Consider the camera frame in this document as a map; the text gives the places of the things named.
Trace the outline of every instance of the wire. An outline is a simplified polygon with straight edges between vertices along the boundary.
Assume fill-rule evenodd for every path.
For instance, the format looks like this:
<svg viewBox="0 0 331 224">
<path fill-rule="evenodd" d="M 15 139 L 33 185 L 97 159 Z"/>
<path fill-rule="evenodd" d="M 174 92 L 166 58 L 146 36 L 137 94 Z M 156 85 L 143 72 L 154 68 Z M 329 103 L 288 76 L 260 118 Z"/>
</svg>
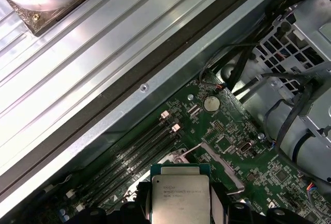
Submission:
<svg viewBox="0 0 331 224">
<path fill-rule="evenodd" d="M 271 31 L 271 29 L 272 29 L 272 21 L 270 22 L 270 20 L 264 19 L 260 23 L 258 28 L 251 34 L 251 37 L 254 41 L 260 41 L 260 39 L 265 37 Z M 240 79 L 245 69 L 247 60 L 250 54 L 252 53 L 253 49 L 254 47 L 247 47 L 246 49 L 243 50 L 242 54 L 240 55 L 234 69 L 231 72 L 229 79 L 227 80 L 227 87 L 230 91 L 233 90 L 234 86 Z"/>
<path fill-rule="evenodd" d="M 293 107 L 293 104 L 291 103 L 288 103 L 286 100 L 284 99 L 280 99 L 278 100 L 264 115 L 264 118 L 263 118 L 263 130 L 264 130 L 264 133 L 265 133 L 265 136 L 267 138 L 267 140 L 270 142 L 270 143 L 275 143 L 275 141 L 273 140 L 273 138 L 271 138 L 269 132 L 268 132 L 268 119 L 269 119 L 269 116 L 270 114 L 279 107 L 279 105 L 281 103 L 284 103 L 286 104 L 287 106 L 290 106 L 290 107 Z"/>
<path fill-rule="evenodd" d="M 316 189 L 317 189 L 317 188 L 315 187 L 315 188 L 310 188 L 309 190 L 307 190 L 308 201 L 309 201 L 311 207 L 312 207 L 317 213 L 319 213 L 320 216 L 322 216 L 322 217 L 325 218 L 325 219 L 331 220 L 331 216 L 328 216 L 328 215 L 324 214 L 324 213 L 323 213 L 322 211 L 320 211 L 320 210 L 316 207 L 316 205 L 315 205 L 315 202 L 314 202 L 314 199 L 313 199 L 311 193 L 312 193 L 314 190 L 316 190 Z"/>
<path fill-rule="evenodd" d="M 303 135 L 301 137 L 301 139 L 299 139 L 299 141 L 297 142 L 297 144 L 294 147 L 293 153 L 292 153 L 292 161 L 294 163 L 297 163 L 297 159 L 298 159 L 298 155 L 299 155 L 299 151 L 302 147 L 302 145 L 309 140 L 310 138 L 315 137 L 309 130 L 306 131 L 306 134 Z"/>
<path fill-rule="evenodd" d="M 311 181 L 315 182 L 316 184 L 321 184 L 321 185 L 324 185 L 326 187 L 331 187 L 331 184 L 323 179 L 321 179 L 320 177 L 317 177 L 313 174 L 311 174 L 310 172 L 308 172 L 307 170 L 305 170 L 304 168 L 302 168 L 301 166 L 299 166 L 298 164 L 296 163 L 293 163 L 293 161 L 287 156 L 287 154 L 280 148 L 281 144 L 282 144 L 282 139 L 283 137 L 285 136 L 285 134 L 287 133 L 288 129 L 290 128 L 290 126 L 292 125 L 293 121 L 293 117 L 296 117 L 300 111 L 300 109 L 302 109 L 304 106 L 303 102 L 306 102 L 307 99 L 310 98 L 310 95 L 311 95 L 311 91 L 312 91 L 312 86 L 309 84 L 306 86 L 300 100 L 298 101 L 298 103 L 296 105 L 294 105 L 293 109 L 291 110 L 289 116 L 287 117 L 287 119 L 285 120 L 284 124 L 281 126 L 279 132 L 278 132 L 278 137 L 276 139 L 276 144 L 274 146 L 274 150 L 276 151 L 276 153 L 278 154 L 278 156 L 283 159 L 289 166 L 293 167 L 294 169 L 300 171 L 303 175 L 305 175 L 306 177 L 308 177 Z M 279 107 L 279 105 L 281 103 L 285 103 L 289 106 L 292 106 L 290 103 L 286 102 L 284 99 L 280 99 L 278 100 L 275 105 L 273 105 L 271 107 L 271 109 L 269 109 L 265 116 L 264 116 L 264 119 L 263 119 L 263 128 L 264 128 L 264 133 L 265 133 L 265 136 L 266 138 L 268 139 L 268 141 L 271 143 L 271 142 L 274 142 L 273 139 L 271 138 L 268 130 L 267 130 L 267 122 L 268 122 L 268 118 L 269 118 L 269 115 Z"/>
<path fill-rule="evenodd" d="M 211 65 L 215 60 L 217 60 L 216 58 L 220 55 L 220 53 L 228 47 L 255 47 L 257 46 L 258 43 L 237 43 L 237 44 L 225 44 L 223 46 L 221 46 L 215 53 L 214 55 L 208 59 L 208 61 L 205 63 L 205 65 L 202 67 L 200 73 L 199 73 L 199 83 L 202 85 L 206 85 L 206 86 L 214 86 L 214 87 L 223 87 L 223 85 L 220 84 L 212 84 L 212 83 L 205 83 L 202 81 L 202 76 L 203 73 L 205 72 L 205 70 L 209 67 L 209 65 Z"/>
<path fill-rule="evenodd" d="M 289 79 L 289 80 L 297 80 L 300 81 L 301 83 L 306 82 L 308 79 L 307 76 L 304 75 L 297 75 L 297 74 L 289 74 L 289 73 L 264 73 L 261 74 L 261 77 L 263 78 L 270 78 L 270 77 L 275 77 L 275 78 L 284 78 L 284 79 Z M 241 94 L 242 92 L 246 91 L 247 89 L 253 87 L 259 80 L 257 78 L 252 79 L 249 81 L 245 86 L 242 88 L 238 89 L 233 93 L 234 96 L 237 96 Z"/>
<path fill-rule="evenodd" d="M 259 79 L 257 78 L 253 78 L 252 80 L 250 80 L 248 83 L 246 83 L 242 88 L 238 89 L 237 91 L 235 91 L 233 93 L 234 96 L 238 96 L 240 95 L 242 92 L 248 90 L 249 88 L 253 87 L 257 82 L 259 81 Z"/>
<path fill-rule="evenodd" d="M 292 126 L 294 120 L 297 118 L 299 113 L 302 111 L 302 109 L 305 107 L 306 103 L 310 99 L 313 91 L 312 84 L 307 84 L 304 88 L 304 91 L 299 99 L 299 101 L 295 104 L 291 112 L 289 113 L 288 117 L 284 121 L 283 125 L 281 126 L 277 139 L 276 139 L 276 146 L 280 147 L 281 143 L 284 140 L 285 135 L 289 131 L 290 127 Z"/>
<path fill-rule="evenodd" d="M 304 0 L 274 0 L 269 6 L 266 7 L 266 17 L 260 23 L 258 28 L 253 32 L 251 40 L 260 41 L 270 30 L 273 28 L 273 21 L 278 18 L 280 15 L 283 15 L 284 12 L 294 4 Z M 244 68 L 246 66 L 249 55 L 252 53 L 253 48 L 246 48 L 242 51 L 241 56 L 239 57 L 230 78 L 227 80 L 227 87 L 232 91 L 235 84 L 240 79 Z"/>
<path fill-rule="evenodd" d="M 314 184 L 313 183 L 310 183 L 307 187 L 307 190 L 309 190 Z"/>
</svg>

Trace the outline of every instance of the capacitor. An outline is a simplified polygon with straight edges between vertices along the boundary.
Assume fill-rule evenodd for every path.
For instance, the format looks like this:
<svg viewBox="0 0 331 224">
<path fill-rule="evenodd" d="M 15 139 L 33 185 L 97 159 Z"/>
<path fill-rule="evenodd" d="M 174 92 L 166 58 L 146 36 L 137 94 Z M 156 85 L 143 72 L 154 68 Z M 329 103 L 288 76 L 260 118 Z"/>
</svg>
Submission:
<svg viewBox="0 0 331 224">
<path fill-rule="evenodd" d="M 63 216 L 64 221 L 68 221 L 70 219 L 69 215 Z"/>
<path fill-rule="evenodd" d="M 264 138 L 265 138 L 264 133 L 261 132 L 261 133 L 258 134 L 258 139 L 259 140 L 264 140 Z"/>
<path fill-rule="evenodd" d="M 60 212 L 60 215 L 62 215 L 62 216 L 64 216 L 66 214 L 66 210 L 64 208 L 61 208 L 59 210 L 59 212 Z"/>
</svg>

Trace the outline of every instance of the screw hole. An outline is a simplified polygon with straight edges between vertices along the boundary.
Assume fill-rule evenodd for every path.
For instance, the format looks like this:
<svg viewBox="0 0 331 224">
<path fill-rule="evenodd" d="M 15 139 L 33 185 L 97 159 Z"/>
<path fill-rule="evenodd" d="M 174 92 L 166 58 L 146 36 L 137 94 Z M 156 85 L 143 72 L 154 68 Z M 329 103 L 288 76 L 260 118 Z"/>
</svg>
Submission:
<svg viewBox="0 0 331 224">
<path fill-rule="evenodd" d="M 142 92 L 146 92 L 146 91 L 148 91 L 148 85 L 147 84 L 142 84 L 141 86 L 140 86 L 140 91 L 142 91 Z"/>
</svg>

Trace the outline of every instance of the black ram slot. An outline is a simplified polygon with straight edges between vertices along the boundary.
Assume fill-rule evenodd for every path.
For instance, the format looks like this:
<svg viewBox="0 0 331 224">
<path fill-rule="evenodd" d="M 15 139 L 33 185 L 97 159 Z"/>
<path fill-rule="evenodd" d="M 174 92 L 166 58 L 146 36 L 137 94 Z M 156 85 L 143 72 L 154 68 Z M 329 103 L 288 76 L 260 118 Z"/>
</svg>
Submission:
<svg viewBox="0 0 331 224">
<path fill-rule="evenodd" d="M 138 147 L 136 147 L 135 149 L 133 149 L 125 158 L 123 158 L 123 160 L 125 161 L 127 158 L 131 158 L 134 154 L 136 154 L 137 152 L 140 151 L 140 149 L 146 145 L 147 143 L 150 143 L 150 142 L 153 142 L 154 140 L 156 139 L 159 139 L 160 136 L 167 136 L 169 133 L 169 129 L 166 128 L 162 128 L 161 130 L 158 130 L 157 133 L 153 134 L 153 136 L 151 137 L 152 141 L 151 140 L 146 140 L 144 142 L 141 142 L 139 144 Z M 127 165 L 125 165 L 122 160 L 119 161 L 117 164 L 114 165 L 114 167 L 111 167 L 107 173 L 104 173 L 100 178 L 99 180 L 93 182 L 88 188 L 86 188 L 84 191 L 82 191 L 81 195 L 82 196 L 88 196 L 89 194 L 93 193 L 93 188 L 98 188 L 100 186 L 102 186 L 103 184 L 109 182 L 110 180 L 112 180 L 116 175 L 117 173 L 114 173 L 116 172 L 117 170 L 119 170 L 121 167 L 123 167 L 122 169 L 126 169 Z M 114 173 L 113 176 L 111 178 L 107 178 L 111 173 Z"/>
<path fill-rule="evenodd" d="M 157 157 L 160 156 L 160 154 L 166 150 L 167 148 L 170 148 L 173 144 L 174 141 L 176 139 L 173 138 L 171 139 L 169 142 L 166 142 L 165 145 L 163 147 L 161 147 L 159 149 L 160 153 L 156 153 L 154 156 L 152 156 L 146 163 L 144 163 L 143 165 L 138 166 L 135 170 L 132 171 L 132 173 L 134 174 L 133 176 L 131 174 L 129 174 L 127 177 L 125 177 L 122 181 L 120 181 L 118 184 L 116 184 L 116 186 L 114 186 L 114 188 L 112 188 L 112 191 L 108 194 L 106 194 L 105 196 L 103 196 L 101 199 L 97 199 L 95 202 L 92 202 L 93 205 L 97 206 L 101 203 L 103 203 L 107 198 L 111 197 L 112 194 L 114 194 L 119 188 L 120 186 L 122 186 L 123 184 L 127 183 L 129 180 L 131 180 L 136 173 L 138 173 L 139 171 L 141 171 L 142 169 L 144 169 L 144 167 L 146 167 L 147 165 L 151 164 L 153 162 L 153 160 L 155 160 Z"/>
<path fill-rule="evenodd" d="M 138 136 L 138 139 L 134 142 L 128 143 L 125 147 L 123 147 L 118 153 L 119 154 L 124 154 L 130 149 L 132 149 L 133 144 L 140 143 L 142 140 L 145 139 L 150 139 L 150 136 L 153 135 L 155 132 L 158 132 L 159 130 L 165 128 L 164 126 L 165 121 L 160 122 L 159 120 L 153 122 L 149 127 L 152 127 L 151 129 L 146 129 L 144 132 L 140 133 Z M 110 161 L 117 160 L 118 157 L 117 155 L 112 157 Z M 78 187 L 78 191 L 88 191 L 89 189 L 92 188 L 91 184 L 94 184 L 95 182 L 99 181 L 99 179 L 107 173 L 109 169 L 113 167 L 113 163 L 108 164 L 106 167 L 103 167 L 100 171 L 97 177 L 92 177 L 90 180 L 88 180 L 84 185 L 80 185 Z"/>
<path fill-rule="evenodd" d="M 135 158 L 129 165 L 127 165 L 128 167 L 132 167 L 134 166 L 138 161 L 140 161 L 143 157 L 145 157 L 149 151 L 153 148 L 155 148 L 157 145 L 159 145 L 160 143 L 162 143 L 164 140 L 166 140 L 168 138 L 168 136 L 170 135 L 170 133 L 166 130 L 165 132 L 163 132 L 160 136 L 154 138 L 151 142 L 148 143 L 148 149 L 142 149 L 143 153 L 140 154 L 137 158 Z M 127 168 L 124 167 L 124 170 L 120 173 L 120 174 L 114 174 L 110 179 L 107 180 L 107 182 L 103 183 L 102 186 L 96 191 L 93 192 L 92 196 L 89 197 L 88 199 L 88 203 L 90 203 L 91 201 L 93 201 L 93 198 L 98 198 L 100 197 L 100 194 L 102 194 L 102 192 L 109 187 L 114 180 L 116 180 L 116 178 L 123 176 L 125 173 L 128 172 Z"/>
</svg>

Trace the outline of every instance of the screw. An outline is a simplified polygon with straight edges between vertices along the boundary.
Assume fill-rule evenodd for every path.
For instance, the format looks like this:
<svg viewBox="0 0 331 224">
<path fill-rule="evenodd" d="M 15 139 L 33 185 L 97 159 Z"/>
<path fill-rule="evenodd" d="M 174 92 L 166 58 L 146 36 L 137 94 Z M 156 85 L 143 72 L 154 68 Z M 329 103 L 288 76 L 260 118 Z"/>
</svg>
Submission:
<svg viewBox="0 0 331 224">
<path fill-rule="evenodd" d="M 180 158 L 176 158 L 175 163 L 183 163 L 183 161 Z"/>
<path fill-rule="evenodd" d="M 244 209 L 244 206 L 242 204 L 240 204 L 240 203 L 236 203 L 234 205 L 234 207 L 237 208 L 237 209 L 239 209 L 239 210 L 243 210 Z"/>
<path fill-rule="evenodd" d="M 258 134 L 258 139 L 259 139 L 259 140 L 264 140 L 264 138 L 265 138 L 264 133 L 259 133 L 259 134 Z"/>
<path fill-rule="evenodd" d="M 274 210 L 276 215 L 285 215 L 283 210 Z"/>
<path fill-rule="evenodd" d="M 194 99 L 194 95 L 189 94 L 189 95 L 187 96 L 187 99 L 188 99 L 189 101 L 192 101 L 192 100 Z"/>
<path fill-rule="evenodd" d="M 141 92 L 147 92 L 148 89 L 149 89 L 149 86 L 148 86 L 147 83 L 144 83 L 144 84 L 142 84 L 142 85 L 140 86 L 140 91 L 141 91 Z"/>
<path fill-rule="evenodd" d="M 40 15 L 36 13 L 36 14 L 33 15 L 32 19 L 34 21 L 38 21 L 40 19 Z"/>
</svg>

